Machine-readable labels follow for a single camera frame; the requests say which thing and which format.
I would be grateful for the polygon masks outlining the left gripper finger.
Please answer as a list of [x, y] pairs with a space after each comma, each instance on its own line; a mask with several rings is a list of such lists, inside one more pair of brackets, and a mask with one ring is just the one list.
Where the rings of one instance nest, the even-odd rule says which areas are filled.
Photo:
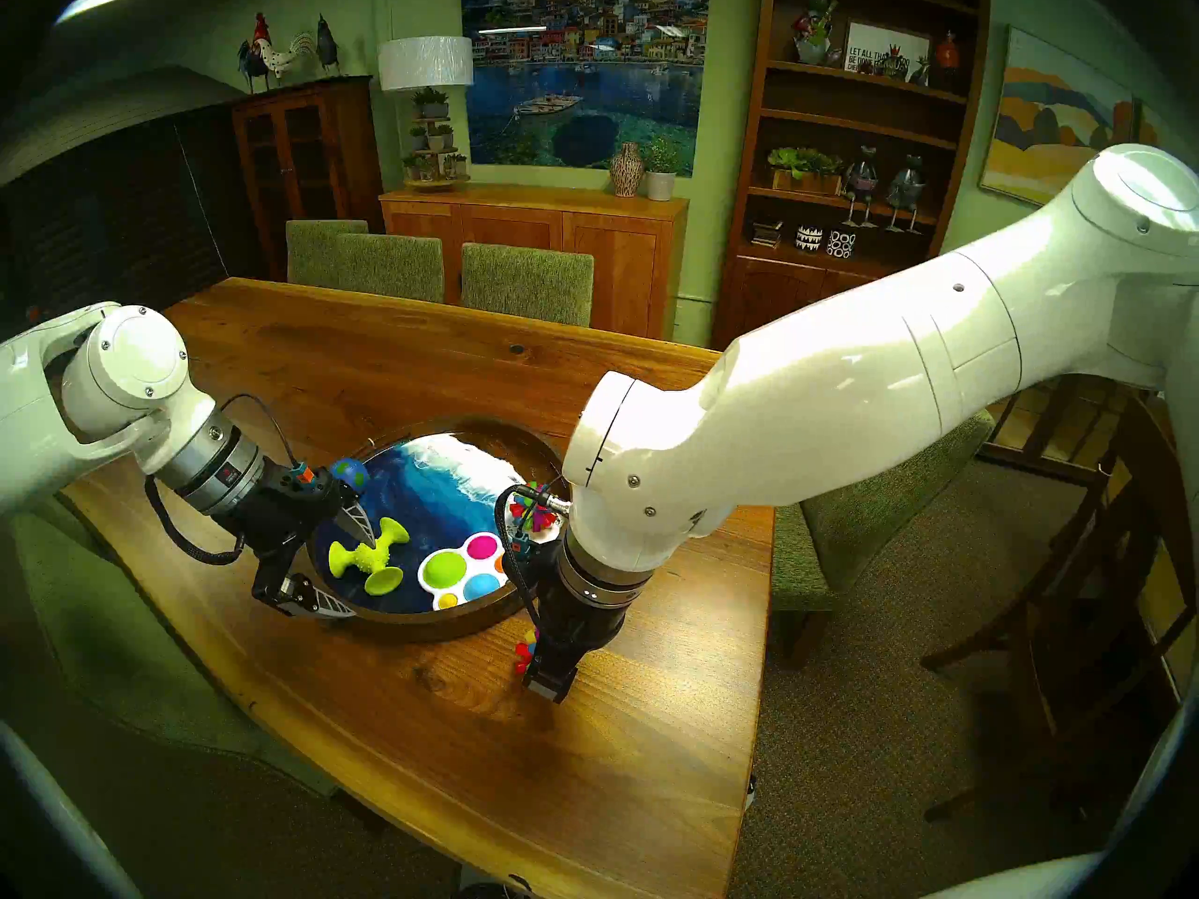
[[356, 542], [366, 544], [369, 549], [376, 547], [376, 538], [369, 515], [367, 515], [356, 497], [342, 502], [333, 515], [333, 521], [337, 527]]
[[351, 608], [317, 589], [305, 574], [287, 574], [278, 580], [259, 574], [253, 584], [253, 597], [288, 616], [324, 620], [356, 617]]

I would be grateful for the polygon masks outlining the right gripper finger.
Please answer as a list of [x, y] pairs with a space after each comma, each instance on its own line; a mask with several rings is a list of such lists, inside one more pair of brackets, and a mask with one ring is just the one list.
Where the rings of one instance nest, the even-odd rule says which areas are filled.
[[552, 638], [540, 638], [525, 666], [523, 687], [554, 704], [567, 698], [584, 658], [584, 647]]

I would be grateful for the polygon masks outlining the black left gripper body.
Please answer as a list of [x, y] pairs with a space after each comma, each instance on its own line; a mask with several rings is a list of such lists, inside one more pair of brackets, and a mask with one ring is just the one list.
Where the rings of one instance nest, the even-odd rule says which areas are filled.
[[259, 574], [278, 580], [317, 527], [332, 520], [343, 501], [343, 484], [317, 476], [300, 485], [295, 476], [259, 476], [228, 512], [228, 531], [254, 554]]

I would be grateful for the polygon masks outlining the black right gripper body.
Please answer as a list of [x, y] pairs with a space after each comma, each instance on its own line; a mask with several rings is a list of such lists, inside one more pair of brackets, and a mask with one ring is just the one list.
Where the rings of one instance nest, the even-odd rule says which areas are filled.
[[542, 577], [535, 584], [537, 601], [537, 642], [535, 657], [553, 650], [579, 652], [598, 650], [623, 625], [625, 607], [603, 608], [582, 602], [558, 577]]

